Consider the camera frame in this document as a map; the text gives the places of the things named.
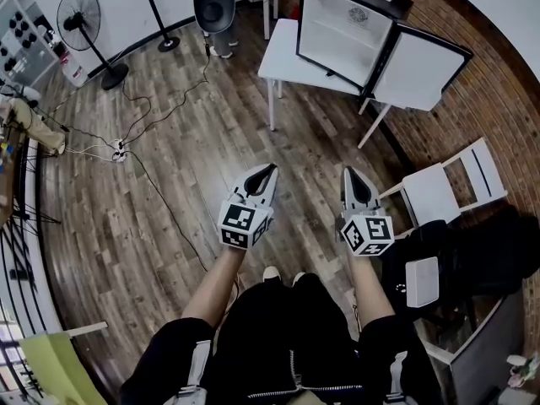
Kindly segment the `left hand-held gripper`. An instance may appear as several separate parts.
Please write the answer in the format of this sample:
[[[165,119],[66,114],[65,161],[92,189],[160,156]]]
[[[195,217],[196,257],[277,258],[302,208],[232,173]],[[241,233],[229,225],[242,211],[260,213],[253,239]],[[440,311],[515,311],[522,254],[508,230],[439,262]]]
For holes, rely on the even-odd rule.
[[[246,251],[269,230],[278,174],[278,167],[268,163],[252,167],[236,178],[233,193],[219,211],[219,241],[223,245]]]

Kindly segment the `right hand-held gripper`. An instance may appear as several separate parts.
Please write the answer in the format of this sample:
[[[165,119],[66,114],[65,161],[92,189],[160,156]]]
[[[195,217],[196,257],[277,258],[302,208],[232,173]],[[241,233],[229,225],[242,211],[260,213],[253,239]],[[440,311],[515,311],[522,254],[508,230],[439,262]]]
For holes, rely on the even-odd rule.
[[[379,191],[361,171],[343,169],[341,199],[345,210],[336,217],[337,238],[354,257],[378,257],[395,241],[392,218],[379,206]]]

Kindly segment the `person's right forearm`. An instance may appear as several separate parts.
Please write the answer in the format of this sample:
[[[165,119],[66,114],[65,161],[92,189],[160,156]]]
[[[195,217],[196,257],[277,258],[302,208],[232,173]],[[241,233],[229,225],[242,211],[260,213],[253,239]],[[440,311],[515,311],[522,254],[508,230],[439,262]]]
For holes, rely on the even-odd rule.
[[[348,264],[354,285],[360,328],[364,329],[372,321],[394,316],[395,311],[386,297],[371,260],[349,253]]]

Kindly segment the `person's left forearm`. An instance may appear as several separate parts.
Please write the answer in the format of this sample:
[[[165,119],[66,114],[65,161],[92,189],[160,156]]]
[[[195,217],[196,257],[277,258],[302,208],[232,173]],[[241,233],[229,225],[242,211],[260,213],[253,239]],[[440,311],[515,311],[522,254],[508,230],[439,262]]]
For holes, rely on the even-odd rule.
[[[245,255],[244,250],[225,246],[182,312],[181,318],[196,318],[212,328],[217,327],[223,319]]]

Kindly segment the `white chair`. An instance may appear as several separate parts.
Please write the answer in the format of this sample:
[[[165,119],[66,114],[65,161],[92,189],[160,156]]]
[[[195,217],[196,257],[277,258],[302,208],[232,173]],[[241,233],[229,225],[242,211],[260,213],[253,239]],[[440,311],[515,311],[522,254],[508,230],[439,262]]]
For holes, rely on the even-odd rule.
[[[462,162],[471,183],[476,201],[460,207],[457,203],[445,167]],[[431,221],[446,223],[457,219],[462,213],[507,196],[500,174],[484,138],[479,138],[445,162],[437,163],[411,175],[381,194],[382,198],[400,193],[413,227],[397,235],[402,239],[413,230]]]

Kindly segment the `white box device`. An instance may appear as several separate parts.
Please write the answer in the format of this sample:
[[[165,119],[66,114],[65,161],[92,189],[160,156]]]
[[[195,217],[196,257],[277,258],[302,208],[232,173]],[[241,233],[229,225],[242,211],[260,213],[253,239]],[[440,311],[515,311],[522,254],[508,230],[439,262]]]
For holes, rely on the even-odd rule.
[[[405,264],[407,307],[420,308],[440,297],[439,263],[436,256]]]

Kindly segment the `black office chair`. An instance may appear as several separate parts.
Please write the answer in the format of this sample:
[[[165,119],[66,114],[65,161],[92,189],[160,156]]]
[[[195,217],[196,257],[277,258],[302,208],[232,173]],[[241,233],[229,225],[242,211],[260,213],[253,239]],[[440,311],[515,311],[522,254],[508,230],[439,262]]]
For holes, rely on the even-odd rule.
[[[406,264],[430,257],[438,261],[439,298],[422,308],[409,307]],[[463,229],[436,220],[396,240],[381,261],[382,287],[394,311],[415,321],[473,296],[503,297],[518,291],[522,281],[540,269],[540,223],[511,205]]]

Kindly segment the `person's black clothing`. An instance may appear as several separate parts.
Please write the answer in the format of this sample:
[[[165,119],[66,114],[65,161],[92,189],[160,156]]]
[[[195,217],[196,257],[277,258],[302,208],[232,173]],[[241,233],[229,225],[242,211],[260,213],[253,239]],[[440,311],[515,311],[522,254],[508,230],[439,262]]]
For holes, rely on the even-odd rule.
[[[201,379],[207,405],[285,405],[304,391],[326,404],[383,405],[398,355],[404,396],[416,405],[444,405],[414,327],[385,316],[352,339],[342,310],[312,273],[292,287],[277,279],[251,287],[220,329],[197,318],[165,324],[121,386],[121,405],[165,405],[187,386],[201,341],[213,345]]]

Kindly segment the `black oval shell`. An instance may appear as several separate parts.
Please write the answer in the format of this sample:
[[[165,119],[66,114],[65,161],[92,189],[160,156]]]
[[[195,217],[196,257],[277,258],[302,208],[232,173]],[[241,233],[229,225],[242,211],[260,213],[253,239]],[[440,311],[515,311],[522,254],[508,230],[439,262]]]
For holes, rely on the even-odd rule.
[[[233,23],[235,0],[193,0],[195,19],[208,34],[226,31]]]

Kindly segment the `grey cabinet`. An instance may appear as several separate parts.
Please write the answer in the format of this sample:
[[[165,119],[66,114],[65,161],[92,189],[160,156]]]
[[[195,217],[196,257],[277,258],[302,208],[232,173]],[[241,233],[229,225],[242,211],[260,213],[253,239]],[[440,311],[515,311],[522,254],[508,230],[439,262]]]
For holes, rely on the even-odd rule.
[[[480,405],[502,392],[510,377],[507,358],[525,342],[523,292],[497,301],[463,345],[451,352],[426,340],[425,350],[439,371],[445,405]]]

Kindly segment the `white canister red label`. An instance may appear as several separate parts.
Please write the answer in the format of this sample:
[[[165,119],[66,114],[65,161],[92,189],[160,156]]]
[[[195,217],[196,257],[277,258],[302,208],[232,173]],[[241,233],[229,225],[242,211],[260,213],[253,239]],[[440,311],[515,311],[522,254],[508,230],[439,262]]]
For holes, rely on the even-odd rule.
[[[71,52],[65,51],[61,55],[60,65],[62,73],[76,89],[82,87],[88,81],[88,74]]]

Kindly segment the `small pink flower pot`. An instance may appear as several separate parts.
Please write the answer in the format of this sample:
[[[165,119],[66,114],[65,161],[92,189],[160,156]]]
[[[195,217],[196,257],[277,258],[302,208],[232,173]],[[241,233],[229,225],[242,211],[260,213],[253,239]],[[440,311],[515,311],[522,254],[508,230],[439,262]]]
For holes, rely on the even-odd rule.
[[[540,355],[534,352],[526,358],[521,355],[512,354],[507,358],[507,363],[511,366],[508,387],[521,388],[527,381],[535,378],[537,369],[540,366]]]

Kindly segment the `black standing fan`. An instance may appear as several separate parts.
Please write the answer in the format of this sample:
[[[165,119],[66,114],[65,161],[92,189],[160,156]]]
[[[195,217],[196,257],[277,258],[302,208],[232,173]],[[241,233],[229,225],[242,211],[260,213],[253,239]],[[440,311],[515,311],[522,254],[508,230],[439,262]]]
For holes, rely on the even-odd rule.
[[[121,84],[129,72],[125,63],[109,63],[95,46],[100,33],[101,10],[98,0],[61,0],[57,8],[57,31],[75,51],[90,49],[104,66],[101,88],[105,91]]]

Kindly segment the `brown wooden table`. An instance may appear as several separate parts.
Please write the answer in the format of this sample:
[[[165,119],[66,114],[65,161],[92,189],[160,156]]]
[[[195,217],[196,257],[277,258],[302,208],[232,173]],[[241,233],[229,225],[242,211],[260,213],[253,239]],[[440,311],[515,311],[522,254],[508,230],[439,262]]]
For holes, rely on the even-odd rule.
[[[13,124],[0,131],[0,229],[14,210],[15,158],[19,149],[20,131]]]

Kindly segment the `yellow-green board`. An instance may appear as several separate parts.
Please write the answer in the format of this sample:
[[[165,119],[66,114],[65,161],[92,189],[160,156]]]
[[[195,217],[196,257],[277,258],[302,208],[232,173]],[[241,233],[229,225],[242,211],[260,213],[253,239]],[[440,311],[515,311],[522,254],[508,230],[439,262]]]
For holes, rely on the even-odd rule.
[[[19,341],[39,386],[58,405],[107,405],[77,356],[72,339],[108,327],[104,321]]]

